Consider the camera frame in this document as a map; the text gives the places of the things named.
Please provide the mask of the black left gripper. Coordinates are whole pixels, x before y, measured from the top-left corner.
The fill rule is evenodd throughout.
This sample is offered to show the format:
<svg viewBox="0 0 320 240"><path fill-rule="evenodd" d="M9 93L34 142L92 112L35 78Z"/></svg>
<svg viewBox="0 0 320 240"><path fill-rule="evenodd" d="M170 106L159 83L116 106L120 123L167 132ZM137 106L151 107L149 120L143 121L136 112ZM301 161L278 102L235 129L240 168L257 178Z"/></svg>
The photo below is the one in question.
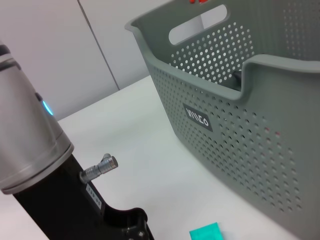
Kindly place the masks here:
<svg viewBox="0 0 320 240"><path fill-rule="evenodd" d="M71 155L38 183L13 196L50 240L152 240L141 208L109 206Z"/></svg>

